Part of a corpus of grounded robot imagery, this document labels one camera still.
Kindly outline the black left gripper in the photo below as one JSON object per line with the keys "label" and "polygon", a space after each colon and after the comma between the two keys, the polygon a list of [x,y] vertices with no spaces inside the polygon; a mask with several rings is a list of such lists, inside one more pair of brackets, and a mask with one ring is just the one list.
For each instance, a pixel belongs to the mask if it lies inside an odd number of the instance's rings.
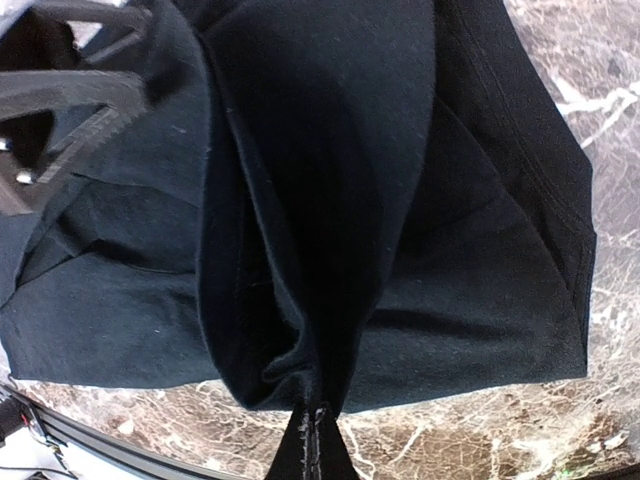
{"label": "black left gripper", "polygon": [[[41,1],[31,9],[60,22],[121,27],[125,34],[85,57],[108,61],[136,48],[152,14],[139,6]],[[50,149],[55,110],[91,106],[94,113]],[[148,111],[143,80],[130,72],[38,70],[1,74],[1,213],[41,211],[65,185],[65,172]]]}

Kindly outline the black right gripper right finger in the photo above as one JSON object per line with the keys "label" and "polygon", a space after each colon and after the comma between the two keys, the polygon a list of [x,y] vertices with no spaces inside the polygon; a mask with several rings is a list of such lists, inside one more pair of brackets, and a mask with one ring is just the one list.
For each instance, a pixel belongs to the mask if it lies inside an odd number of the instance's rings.
{"label": "black right gripper right finger", "polygon": [[358,480],[351,457],[327,403],[315,410],[311,420],[310,476],[317,480]]}

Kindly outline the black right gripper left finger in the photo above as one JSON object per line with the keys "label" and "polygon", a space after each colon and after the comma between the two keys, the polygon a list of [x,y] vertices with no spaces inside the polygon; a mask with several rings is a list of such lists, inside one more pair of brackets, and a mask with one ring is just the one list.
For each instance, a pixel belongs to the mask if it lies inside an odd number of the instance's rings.
{"label": "black right gripper left finger", "polygon": [[267,480],[311,480],[315,470],[314,413],[298,405],[267,473]]}

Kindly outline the black t-shirt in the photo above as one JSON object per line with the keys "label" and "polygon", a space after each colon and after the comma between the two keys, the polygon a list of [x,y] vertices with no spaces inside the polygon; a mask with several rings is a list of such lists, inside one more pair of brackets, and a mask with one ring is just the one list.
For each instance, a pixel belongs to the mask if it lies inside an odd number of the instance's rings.
{"label": "black t-shirt", "polygon": [[500,1],[130,1],[145,39],[1,23],[1,74],[148,111],[1,213],[13,378],[334,413],[584,377],[592,167]]}

